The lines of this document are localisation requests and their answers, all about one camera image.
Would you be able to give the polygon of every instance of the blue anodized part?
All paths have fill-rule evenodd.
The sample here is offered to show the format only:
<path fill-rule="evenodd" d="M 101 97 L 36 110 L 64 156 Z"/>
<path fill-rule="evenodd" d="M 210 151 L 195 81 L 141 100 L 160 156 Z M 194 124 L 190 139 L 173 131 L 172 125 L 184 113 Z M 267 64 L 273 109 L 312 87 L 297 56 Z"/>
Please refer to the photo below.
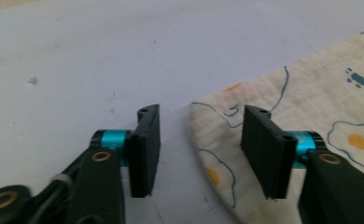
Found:
<path fill-rule="evenodd" d="M 101 147 L 115 149 L 120 157 L 120 167 L 126 167 L 124 160 L 124 142 L 126 140 L 127 130 L 105 130 L 101 138 Z"/>
<path fill-rule="evenodd" d="M 298 161 L 298 157 L 304 157 L 308 150 L 316 150 L 316 144 L 314 138 L 308 132 L 287 132 L 289 135 L 294 136 L 298 139 L 298 144 L 296 145 L 296 157 L 293 162 L 293 168 L 295 169 L 305 169 L 305 165 Z"/>

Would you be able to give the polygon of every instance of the white table surface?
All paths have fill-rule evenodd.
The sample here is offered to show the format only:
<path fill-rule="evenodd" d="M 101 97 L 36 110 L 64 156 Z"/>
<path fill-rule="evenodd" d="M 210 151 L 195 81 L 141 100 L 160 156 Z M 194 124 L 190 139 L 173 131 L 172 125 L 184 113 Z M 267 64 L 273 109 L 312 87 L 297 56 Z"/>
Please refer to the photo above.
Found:
<path fill-rule="evenodd" d="M 161 104 L 151 197 L 127 223 L 236 223 L 189 133 L 189 103 L 364 31 L 364 1 L 43 0 L 0 10 L 0 188 L 44 188 L 98 129 Z M 36 84 L 30 83 L 36 78 Z"/>

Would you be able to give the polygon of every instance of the patterned towel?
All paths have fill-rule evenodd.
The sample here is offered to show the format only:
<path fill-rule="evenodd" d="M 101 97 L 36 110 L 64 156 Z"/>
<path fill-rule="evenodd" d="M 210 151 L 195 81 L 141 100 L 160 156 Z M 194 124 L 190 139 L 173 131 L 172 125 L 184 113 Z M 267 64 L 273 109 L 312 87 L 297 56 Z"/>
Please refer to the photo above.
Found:
<path fill-rule="evenodd" d="M 272 112 L 285 131 L 315 131 L 364 173 L 364 32 L 265 76 L 191 104 L 190 128 L 212 184 L 242 223 L 301 223 L 303 170 L 286 200 L 266 200 L 240 149 L 244 105 Z"/>

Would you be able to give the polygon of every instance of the fabric cloth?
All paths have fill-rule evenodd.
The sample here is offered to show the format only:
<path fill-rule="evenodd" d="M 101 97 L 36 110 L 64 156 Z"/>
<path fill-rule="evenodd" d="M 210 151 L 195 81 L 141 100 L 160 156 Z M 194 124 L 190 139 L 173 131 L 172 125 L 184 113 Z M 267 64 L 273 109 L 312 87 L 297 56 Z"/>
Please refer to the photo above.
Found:
<path fill-rule="evenodd" d="M 364 173 L 364 32 L 270 74 L 195 100 L 191 134 L 211 183 L 242 223 L 301 223 L 304 170 L 287 199 L 266 200 L 240 149 L 244 106 L 272 112 L 285 131 L 315 131 Z"/>

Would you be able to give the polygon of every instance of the white fabric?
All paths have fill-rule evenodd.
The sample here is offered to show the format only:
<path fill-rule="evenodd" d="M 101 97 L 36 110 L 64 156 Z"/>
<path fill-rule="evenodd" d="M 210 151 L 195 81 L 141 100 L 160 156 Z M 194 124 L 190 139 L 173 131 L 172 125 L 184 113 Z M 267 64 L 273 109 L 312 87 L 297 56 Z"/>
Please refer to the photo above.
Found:
<path fill-rule="evenodd" d="M 293 172 L 287 200 L 265 200 L 240 149 L 244 105 L 270 110 L 283 130 L 318 132 L 329 150 L 364 173 L 364 32 L 191 104 L 190 128 L 203 166 L 237 218 L 300 223 L 304 171 Z"/>

